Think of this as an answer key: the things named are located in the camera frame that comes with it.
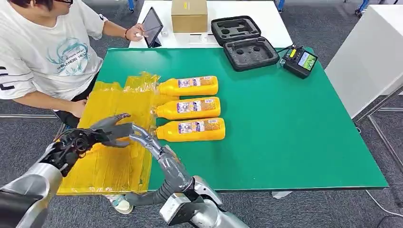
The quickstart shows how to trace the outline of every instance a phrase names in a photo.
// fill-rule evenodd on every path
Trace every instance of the yellow plastic bag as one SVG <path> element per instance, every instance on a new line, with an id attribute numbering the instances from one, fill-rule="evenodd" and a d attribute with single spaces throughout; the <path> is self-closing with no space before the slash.
<path id="1" fill-rule="evenodd" d="M 131 117 L 119 124 L 134 122 L 149 129 L 155 125 L 151 112 L 155 103 L 175 99 L 156 95 L 157 80 L 158 76 L 142 72 L 141 76 L 129 76 L 124 89 L 118 83 L 96 82 L 78 127 L 88 128 L 105 117 L 129 113 Z M 63 179 L 58 195 L 146 192 L 151 161 L 151 154 L 137 142 L 130 141 L 126 148 L 105 147 L 98 143 L 76 162 Z"/>

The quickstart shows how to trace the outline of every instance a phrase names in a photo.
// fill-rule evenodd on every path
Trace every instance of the green tabletop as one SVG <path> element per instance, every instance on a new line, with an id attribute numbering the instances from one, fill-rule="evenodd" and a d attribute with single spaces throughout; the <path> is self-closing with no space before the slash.
<path id="1" fill-rule="evenodd" d="M 388 185 L 319 62 L 302 80 L 279 64 L 236 72 L 221 48 L 110 49 L 98 80 L 123 86 L 127 76 L 141 71 L 160 75 L 160 81 L 218 77 L 225 139 L 161 141 L 191 175 L 203 177 L 216 190 Z M 166 122 L 158 119 L 157 125 Z M 162 181 L 154 161 L 149 189 Z"/>

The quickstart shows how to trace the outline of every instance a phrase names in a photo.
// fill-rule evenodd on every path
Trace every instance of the black carrying case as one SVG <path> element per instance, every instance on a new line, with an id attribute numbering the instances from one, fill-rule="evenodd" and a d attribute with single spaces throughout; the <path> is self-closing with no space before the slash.
<path id="1" fill-rule="evenodd" d="M 211 31 L 236 71 L 270 66 L 280 59 L 249 16 L 214 19 Z"/>

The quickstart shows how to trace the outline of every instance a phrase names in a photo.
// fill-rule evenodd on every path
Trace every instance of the bottle cap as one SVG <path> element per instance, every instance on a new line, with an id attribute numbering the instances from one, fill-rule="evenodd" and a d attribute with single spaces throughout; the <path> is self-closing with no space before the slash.
<path id="1" fill-rule="evenodd" d="M 154 134 L 158 139 L 164 139 L 164 133 L 161 127 L 157 127 L 157 130 L 155 130 Z"/>
<path id="2" fill-rule="evenodd" d="M 158 117 L 163 117 L 163 114 L 164 114 L 163 106 L 162 106 L 162 105 L 161 105 L 161 106 L 158 106 L 158 107 L 155 109 L 155 113 L 157 114 Z"/>
<path id="3" fill-rule="evenodd" d="M 164 86 L 162 86 L 164 83 L 161 83 L 159 86 L 157 86 L 157 90 L 158 92 L 160 92 L 160 94 L 165 94 L 166 93 L 166 88 Z"/>

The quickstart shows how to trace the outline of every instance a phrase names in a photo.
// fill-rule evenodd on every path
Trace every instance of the tablet screen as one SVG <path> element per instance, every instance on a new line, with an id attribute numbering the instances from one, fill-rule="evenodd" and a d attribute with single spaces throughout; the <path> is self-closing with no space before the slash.
<path id="1" fill-rule="evenodd" d="M 162 26 L 163 25 L 160 19 L 158 18 L 157 14 L 155 13 L 154 8 L 151 7 L 150 11 L 148 11 L 147 13 L 147 16 L 145 16 L 143 22 L 144 31 L 146 35 L 148 35 L 148 37 L 145 38 L 145 41 L 147 42 L 148 46 L 150 46 L 152 42 L 155 40 L 155 38 L 158 36 Z"/>

